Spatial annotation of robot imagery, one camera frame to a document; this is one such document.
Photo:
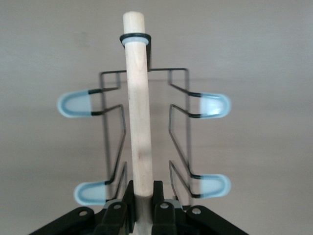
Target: wood grain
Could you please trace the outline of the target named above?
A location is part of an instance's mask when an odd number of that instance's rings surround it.
[[[127,12],[123,16],[124,33],[144,33],[144,16]],[[146,45],[143,42],[125,44],[134,193],[136,198],[138,234],[151,234],[153,194],[150,107]]]

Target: metal screw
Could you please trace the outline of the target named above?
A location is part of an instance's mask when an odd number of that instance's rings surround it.
[[[114,208],[114,209],[120,209],[121,207],[122,207],[121,205],[117,204],[117,205],[115,205],[113,208]]]
[[[199,208],[193,208],[192,213],[193,214],[201,214],[201,210]]]
[[[162,208],[162,209],[168,208],[168,204],[167,204],[167,203],[162,203],[162,204],[161,204],[161,208]]]
[[[84,215],[86,215],[86,214],[88,214],[87,211],[81,211],[81,212],[79,212],[79,216],[84,216]]]

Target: light blue rubber tip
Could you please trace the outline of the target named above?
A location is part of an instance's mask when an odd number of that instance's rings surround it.
[[[88,90],[63,94],[57,103],[59,112],[68,118],[91,117],[91,101]]]
[[[103,181],[81,183],[74,190],[74,198],[82,206],[104,205],[106,186]]]
[[[225,117],[230,112],[230,108],[231,102],[226,95],[201,93],[201,118]]]
[[[201,176],[200,190],[203,198],[223,197],[231,188],[231,182],[225,175],[206,174]]]

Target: black bracket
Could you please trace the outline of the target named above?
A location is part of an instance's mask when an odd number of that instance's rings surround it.
[[[30,235],[128,235],[135,225],[134,183],[130,181],[122,200],[108,201],[97,214],[79,207]]]
[[[204,206],[187,211],[176,200],[164,200],[163,182],[154,181],[152,235],[247,235]]]

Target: wooden dowel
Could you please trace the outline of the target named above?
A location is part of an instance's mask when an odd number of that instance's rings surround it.
[[[144,16],[127,12],[123,16],[124,34],[145,33]],[[149,89],[146,45],[125,44],[128,100],[131,126],[134,193],[139,235],[151,234],[153,195]]]

